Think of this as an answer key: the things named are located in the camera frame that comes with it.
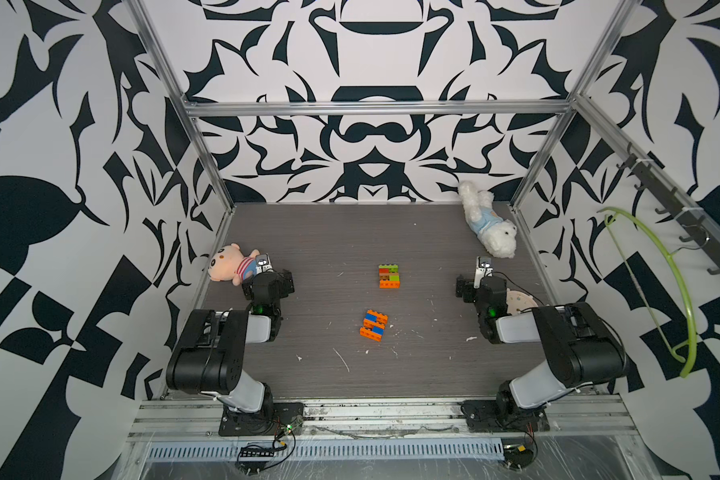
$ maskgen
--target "plastic sheet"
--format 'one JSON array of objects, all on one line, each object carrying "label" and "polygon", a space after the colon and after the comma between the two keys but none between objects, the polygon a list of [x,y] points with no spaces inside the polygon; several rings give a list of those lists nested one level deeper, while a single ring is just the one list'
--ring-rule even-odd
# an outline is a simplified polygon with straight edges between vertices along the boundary
[{"label": "plastic sheet", "polygon": [[[316,443],[309,436],[298,436],[297,445]],[[505,445],[517,445],[522,437],[505,438]],[[258,475],[246,476],[235,466],[235,459],[225,461],[152,462],[147,459],[143,480],[221,480],[260,478],[261,480],[511,480],[518,478],[561,480],[621,480],[633,476],[627,467],[615,436],[542,436],[536,437],[535,461],[521,472],[507,469],[500,461],[483,458],[423,458],[405,460],[292,460],[289,459]],[[158,442],[149,448],[158,446]]]}]

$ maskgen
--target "gray wooden table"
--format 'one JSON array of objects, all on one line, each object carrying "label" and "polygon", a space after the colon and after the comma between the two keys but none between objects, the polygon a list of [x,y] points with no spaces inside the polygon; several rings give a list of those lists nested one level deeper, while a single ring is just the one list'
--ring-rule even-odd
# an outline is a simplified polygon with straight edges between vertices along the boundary
[{"label": "gray wooden table", "polygon": [[[473,276],[486,254],[461,205],[243,204],[226,243],[293,272],[277,339],[248,345],[244,360],[275,396],[490,395],[544,359],[538,343],[491,345],[474,307],[454,295],[456,276]],[[399,289],[378,287],[379,264],[400,265]],[[547,302],[526,245],[495,268]],[[203,307],[246,304],[240,287],[212,282]],[[381,342],[358,333],[366,310],[389,316]]]}]

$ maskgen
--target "plush dog toy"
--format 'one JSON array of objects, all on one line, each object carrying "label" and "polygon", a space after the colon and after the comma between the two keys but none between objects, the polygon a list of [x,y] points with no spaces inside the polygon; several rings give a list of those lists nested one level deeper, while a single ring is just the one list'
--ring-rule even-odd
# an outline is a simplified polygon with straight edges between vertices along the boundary
[{"label": "plush dog toy", "polygon": [[211,266],[208,269],[208,275],[214,282],[231,280],[232,284],[237,286],[249,276],[256,274],[256,255],[258,250],[254,250],[250,255],[245,256],[240,251],[240,245],[227,245],[213,256]]},{"label": "plush dog toy", "polygon": [[478,191],[470,181],[459,184],[458,194],[464,205],[467,224],[485,249],[499,258],[514,257],[514,249],[517,247],[514,237],[518,228],[509,220],[496,215],[493,209],[494,195],[487,190]]}]

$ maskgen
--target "orange lego brick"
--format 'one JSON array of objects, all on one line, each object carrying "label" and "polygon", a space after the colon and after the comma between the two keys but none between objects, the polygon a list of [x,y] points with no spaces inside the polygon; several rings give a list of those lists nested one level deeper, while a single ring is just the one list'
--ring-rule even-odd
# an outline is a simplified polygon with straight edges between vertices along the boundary
[{"label": "orange lego brick", "polygon": [[384,313],[374,312],[373,310],[369,310],[366,313],[370,313],[371,315],[375,316],[376,320],[379,323],[384,323],[385,325],[387,324],[387,320],[389,320],[389,317],[386,316]]},{"label": "orange lego brick", "polygon": [[365,328],[364,326],[360,327],[360,335],[371,340],[376,340],[377,342],[380,342],[382,340],[381,335],[379,335],[378,333],[374,333],[373,330]]},{"label": "orange lego brick", "polygon": [[384,323],[372,322],[368,319],[363,319],[362,324],[363,324],[363,326],[366,326],[369,329],[372,329],[373,327],[377,326],[378,328],[384,330]]}]

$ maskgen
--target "patterned wallpaper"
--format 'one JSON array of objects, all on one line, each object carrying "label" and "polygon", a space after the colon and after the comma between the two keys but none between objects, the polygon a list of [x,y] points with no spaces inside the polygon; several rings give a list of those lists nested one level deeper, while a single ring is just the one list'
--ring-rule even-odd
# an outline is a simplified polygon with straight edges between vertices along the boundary
[{"label": "patterned wallpaper", "polygon": [[[593,100],[720,224],[720,0],[644,0],[590,91]],[[670,251],[684,230],[580,117],[521,210],[561,301],[586,300],[621,334],[633,368],[621,393],[663,475],[720,478],[720,275],[701,252],[675,262],[689,287],[691,374],[664,346],[604,226],[603,206],[645,222]],[[654,245],[624,218],[615,235],[671,345],[687,339],[682,300]]]},{"label": "patterned wallpaper", "polygon": [[550,114],[203,118],[235,202],[456,200],[460,180],[509,200]]},{"label": "patterned wallpaper", "polygon": [[616,4],[146,1],[191,101],[565,96]]},{"label": "patterned wallpaper", "polygon": [[0,478],[96,478],[223,208],[119,0],[0,1]]},{"label": "patterned wallpaper", "polygon": [[[189,101],[565,98],[616,0],[146,0]],[[232,198],[509,200],[551,114],[204,118]]]}]

